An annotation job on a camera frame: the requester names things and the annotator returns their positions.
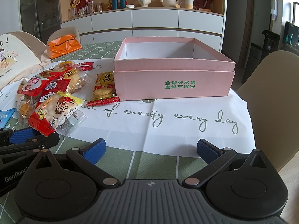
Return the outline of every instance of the blue package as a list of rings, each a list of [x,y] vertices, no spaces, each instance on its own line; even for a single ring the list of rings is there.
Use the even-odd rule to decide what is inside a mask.
[[[16,108],[2,111],[0,110],[0,128],[4,129],[9,119],[12,117],[13,113],[15,112]]]

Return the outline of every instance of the pink cardboard box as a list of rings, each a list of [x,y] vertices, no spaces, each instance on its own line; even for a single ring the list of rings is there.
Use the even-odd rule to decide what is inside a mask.
[[[235,62],[192,38],[125,38],[114,60],[121,101],[227,96]]]

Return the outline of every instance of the white cabinet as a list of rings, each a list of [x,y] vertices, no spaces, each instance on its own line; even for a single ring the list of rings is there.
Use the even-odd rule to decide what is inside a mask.
[[[195,39],[198,39],[199,41],[207,44],[208,46],[214,48],[217,51],[220,50],[220,44],[221,44],[220,36],[195,33],[195,32],[186,32],[186,31],[179,31],[178,36],[185,37],[185,38],[195,38]]]
[[[178,10],[174,9],[136,9],[132,10],[133,28],[160,27],[178,28]]]
[[[133,30],[133,37],[177,37],[176,30],[137,29]]]
[[[223,17],[209,13],[179,11],[178,27],[222,34]]]
[[[93,31],[132,28],[132,10],[92,15]]]
[[[92,16],[77,18],[61,24],[61,28],[76,27],[80,34],[92,32]]]
[[[132,30],[111,31],[93,34],[94,43],[123,41],[124,38],[133,37]]]
[[[81,39],[81,45],[94,43],[93,35],[81,35],[80,39]]]

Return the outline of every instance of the table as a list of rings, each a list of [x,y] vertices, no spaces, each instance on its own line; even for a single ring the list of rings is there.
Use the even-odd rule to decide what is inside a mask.
[[[88,73],[95,80],[96,74],[113,70],[113,58],[120,44],[119,41],[85,45],[52,62],[93,61],[93,70]],[[8,85],[1,91],[1,110],[15,107],[17,86],[18,83]],[[75,96],[89,99],[93,87],[94,81]],[[219,148],[231,147],[240,153],[250,153],[255,148],[247,104],[232,89],[227,97],[152,99],[80,110],[88,115],[88,119],[70,137],[61,136],[59,144],[50,150],[65,153],[72,147],[83,148],[97,138],[103,138],[107,143],[106,154],[96,165],[121,182],[125,178],[178,178],[181,182],[206,165],[196,153],[200,138]],[[139,111],[142,115],[157,111],[163,116],[153,119],[133,113]],[[7,129],[20,129],[16,118],[17,114],[14,114]],[[13,195],[14,190],[0,198],[0,224],[15,223],[22,217]]]

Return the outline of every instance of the orange bag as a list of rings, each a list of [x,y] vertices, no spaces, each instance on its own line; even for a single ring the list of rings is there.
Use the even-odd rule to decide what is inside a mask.
[[[80,42],[72,34],[64,35],[47,44],[47,53],[51,59],[66,55],[82,48]]]

